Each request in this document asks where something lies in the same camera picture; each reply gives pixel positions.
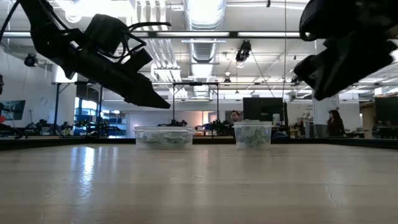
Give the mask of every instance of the wooden table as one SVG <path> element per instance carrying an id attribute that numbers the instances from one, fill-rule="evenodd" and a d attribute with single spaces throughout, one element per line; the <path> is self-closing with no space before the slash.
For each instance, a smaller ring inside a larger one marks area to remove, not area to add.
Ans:
<path id="1" fill-rule="evenodd" d="M 331 145 L 0 152 L 1 223 L 397 223 L 398 151 Z"/>

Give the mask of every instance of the pillar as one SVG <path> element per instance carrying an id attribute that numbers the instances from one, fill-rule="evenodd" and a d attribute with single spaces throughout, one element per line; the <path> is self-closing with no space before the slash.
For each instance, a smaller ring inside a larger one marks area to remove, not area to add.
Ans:
<path id="1" fill-rule="evenodd" d="M 326 47 L 323 45 L 324 40 L 315 41 L 315 50 L 317 54 L 324 51 Z M 318 101 L 312 98 L 313 105 L 313 123 L 327 125 L 329 120 L 329 111 L 337 110 L 339 104 L 338 95 Z"/>

